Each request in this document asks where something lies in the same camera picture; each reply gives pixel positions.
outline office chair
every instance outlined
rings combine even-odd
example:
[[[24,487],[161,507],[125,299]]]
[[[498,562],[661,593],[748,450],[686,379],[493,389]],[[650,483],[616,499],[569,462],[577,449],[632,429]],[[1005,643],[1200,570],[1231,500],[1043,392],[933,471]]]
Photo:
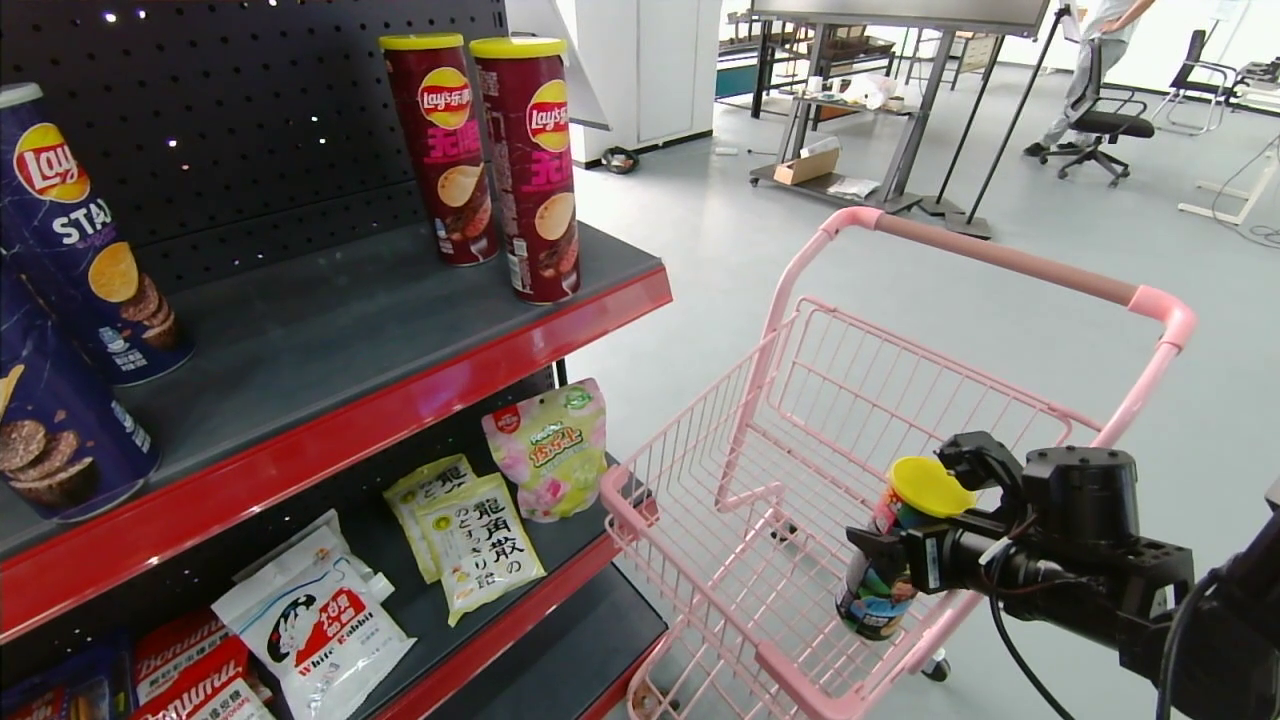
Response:
[[[1068,127],[1071,129],[1093,135],[1094,138],[1084,147],[1071,147],[1065,150],[1048,150],[1039,156],[1041,165],[1048,163],[1050,158],[1069,156],[1071,160],[1059,168],[1059,179],[1066,179],[1068,169],[1084,163],[1097,163],[1102,169],[1111,173],[1110,187],[1116,187],[1120,181],[1129,177],[1129,163],[1107,155],[1102,151],[1103,140],[1114,145],[1125,137],[1155,137],[1156,128],[1142,118],[1147,111],[1147,104],[1134,100],[1135,90],[1129,91],[1128,97],[1103,97],[1102,95],[1102,44],[1097,38],[1089,41],[1089,82],[1084,85],[1080,96],[1074,99],[1068,108]],[[1137,114],[1103,113],[1097,110],[1100,102],[1119,102],[1116,110],[1125,105],[1140,105]]]
[[[1181,67],[1178,68],[1178,74],[1174,76],[1174,81],[1169,83],[1169,95],[1161,100],[1160,105],[1156,106],[1156,111],[1151,114],[1151,120],[1155,124],[1160,118],[1161,110],[1169,106],[1169,111],[1165,113],[1165,120],[1169,126],[1156,126],[1156,129],[1166,132],[1176,132],[1179,135],[1204,135],[1211,129],[1217,129],[1222,124],[1222,118],[1226,115],[1226,108],[1231,102],[1231,94],[1239,82],[1239,72],[1229,65],[1220,65],[1217,63],[1207,63],[1201,60],[1201,54],[1204,51],[1204,44],[1208,41],[1208,33],[1203,29],[1197,29],[1192,33],[1190,45],[1187,47],[1187,59],[1183,60]],[[1220,82],[1199,82],[1192,79],[1192,73],[1196,70],[1204,70],[1206,73],[1213,74]],[[1181,105],[1187,99],[1188,92],[1196,92],[1199,95],[1208,95],[1208,115],[1204,117],[1204,124],[1197,126],[1190,123],[1180,123],[1174,119],[1174,108]],[[1217,110],[1217,122],[1213,122],[1213,110]]]

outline yellow lid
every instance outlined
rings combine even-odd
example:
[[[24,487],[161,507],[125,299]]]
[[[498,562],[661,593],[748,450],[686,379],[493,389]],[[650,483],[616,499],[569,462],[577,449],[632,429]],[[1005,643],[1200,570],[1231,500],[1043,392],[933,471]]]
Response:
[[[954,518],[978,505],[936,457],[899,457],[888,469],[888,484],[911,507],[934,518]]]
[[[558,37],[483,37],[471,41],[471,54],[486,60],[524,60],[552,58],[568,51]]]
[[[378,46],[383,50],[444,50],[462,47],[462,36],[456,32],[384,35],[378,38]]]

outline pegboard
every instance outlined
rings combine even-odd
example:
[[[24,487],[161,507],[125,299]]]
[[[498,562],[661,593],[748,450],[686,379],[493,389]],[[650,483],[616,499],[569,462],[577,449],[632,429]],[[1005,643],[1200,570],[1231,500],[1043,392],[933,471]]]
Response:
[[[422,220],[378,37],[507,33],[503,0],[12,1],[0,31],[168,292]]]
[[[370,512],[394,524],[381,492],[426,462],[465,454],[476,473],[498,471],[480,418],[553,387],[552,368],[541,369],[19,635],[4,646],[0,687],[12,687],[46,670],[113,632],[123,630],[137,638],[168,620],[207,607],[230,589],[233,574],[329,509],[338,510],[339,523],[344,525],[356,520],[355,515]]]

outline purple chip can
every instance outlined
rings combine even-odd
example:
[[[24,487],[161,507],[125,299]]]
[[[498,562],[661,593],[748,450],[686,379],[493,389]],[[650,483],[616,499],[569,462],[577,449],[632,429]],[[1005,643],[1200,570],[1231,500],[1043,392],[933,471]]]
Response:
[[[0,478],[70,523],[120,503],[160,452],[52,316],[0,260]]]
[[[41,97],[35,83],[0,87],[0,247],[110,384],[163,375],[192,346]]]

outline yellow candy bag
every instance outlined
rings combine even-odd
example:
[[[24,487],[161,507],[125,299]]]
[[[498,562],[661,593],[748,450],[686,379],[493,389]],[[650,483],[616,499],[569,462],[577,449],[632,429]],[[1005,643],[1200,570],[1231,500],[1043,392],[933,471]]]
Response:
[[[440,568],[451,628],[467,612],[547,574],[499,474],[471,482],[417,518]]]
[[[431,556],[431,546],[422,534],[422,528],[417,521],[417,514],[428,510],[440,498],[453,492],[466,488],[475,480],[475,473],[465,455],[451,455],[435,462],[422,465],[417,470],[396,480],[390,488],[383,492],[387,503],[392,506],[392,512],[399,520],[408,546],[417,560],[417,569],[422,573],[422,579],[429,584],[440,579],[440,570]]]

